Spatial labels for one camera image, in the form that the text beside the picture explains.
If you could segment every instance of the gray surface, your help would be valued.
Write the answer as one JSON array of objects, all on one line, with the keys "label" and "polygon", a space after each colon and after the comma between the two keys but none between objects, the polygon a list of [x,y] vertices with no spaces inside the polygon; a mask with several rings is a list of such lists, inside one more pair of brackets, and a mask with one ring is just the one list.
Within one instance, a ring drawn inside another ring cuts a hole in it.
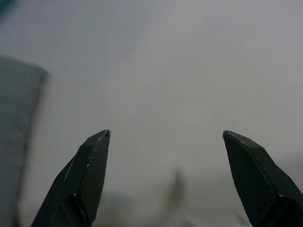
[{"label": "gray surface", "polygon": [[0,57],[0,226],[16,217],[27,141],[45,71]]},{"label": "gray surface", "polygon": [[[94,227],[248,227],[251,226],[233,183],[221,181],[203,186],[200,179],[175,178],[164,187],[129,198],[103,193]],[[217,198],[207,198],[210,193]]]},{"label": "gray surface", "polygon": [[[0,52],[52,72],[24,213],[104,128],[104,191],[135,194],[177,166],[205,187],[231,181],[223,130],[264,146],[303,189],[302,23],[299,0],[18,1]],[[207,204],[220,194],[209,191]]]}]

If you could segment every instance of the gray fabric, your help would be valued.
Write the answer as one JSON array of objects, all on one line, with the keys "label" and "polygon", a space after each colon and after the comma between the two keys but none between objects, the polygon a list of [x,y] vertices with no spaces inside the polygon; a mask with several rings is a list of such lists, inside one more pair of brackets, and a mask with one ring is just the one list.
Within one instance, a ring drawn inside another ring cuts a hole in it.
[{"label": "gray fabric", "polygon": [[33,113],[46,71],[0,56],[0,227],[16,217]]}]

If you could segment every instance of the gray wall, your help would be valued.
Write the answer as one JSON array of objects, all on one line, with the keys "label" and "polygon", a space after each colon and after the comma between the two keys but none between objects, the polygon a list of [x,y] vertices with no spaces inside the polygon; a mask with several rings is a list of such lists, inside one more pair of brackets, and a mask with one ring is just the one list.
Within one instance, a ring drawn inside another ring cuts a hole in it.
[{"label": "gray wall", "polygon": [[265,146],[303,188],[302,11],[298,0],[17,3],[0,52],[50,72],[21,207],[39,206],[78,146],[107,128],[108,191],[164,182],[178,166],[228,179],[225,129]]}]

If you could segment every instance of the textured black surface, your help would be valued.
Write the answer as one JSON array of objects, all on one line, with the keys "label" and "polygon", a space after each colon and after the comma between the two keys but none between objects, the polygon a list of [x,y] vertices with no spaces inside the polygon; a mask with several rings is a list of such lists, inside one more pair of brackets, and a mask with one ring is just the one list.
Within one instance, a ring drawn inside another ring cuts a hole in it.
[{"label": "textured black surface", "polygon": [[275,191],[248,148],[228,133],[224,141],[237,192],[251,224],[258,226],[275,201]]},{"label": "textured black surface", "polygon": [[89,137],[57,175],[33,227],[89,227],[96,218],[105,178],[110,131]]},{"label": "textured black surface", "polygon": [[107,164],[109,134],[98,143],[90,157],[90,161],[79,188],[79,197],[89,222],[96,218],[98,205],[102,193]]},{"label": "textured black surface", "polygon": [[303,226],[303,195],[270,158],[247,137],[225,131],[232,177],[254,227]]}]

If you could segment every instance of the blurry object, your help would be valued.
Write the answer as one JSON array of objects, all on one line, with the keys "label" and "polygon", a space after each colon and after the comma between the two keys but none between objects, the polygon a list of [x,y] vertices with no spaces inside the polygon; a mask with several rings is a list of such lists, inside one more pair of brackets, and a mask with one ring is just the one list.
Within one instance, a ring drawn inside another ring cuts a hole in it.
[{"label": "blurry object", "polygon": [[[112,197],[111,203],[117,203],[116,199]],[[185,181],[180,170],[175,172],[172,184],[160,200],[146,195],[132,202],[122,196],[118,199],[118,206],[106,205],[102,199],[95,227],[166,227],[184,226],[189,222],[180,216],[185,199]]]},{"label": "blurry object", "polygon": [[14,0],[0,0],[0,13],[11,3],[13,3]]},{"label": "blurry object", "polygon": [[231,131],[223,133],[232,177],[254,227],[303,226],[303,195],[263,147]]},{"label": "blurry object", "polygon": [[0,57],[0,226],[17,217],[31,123],[46,71]]},{"label": "blurry object", "polygon": [[32,226],[89,227],[103,189],[110,131],[89,137],[53,182]]}]

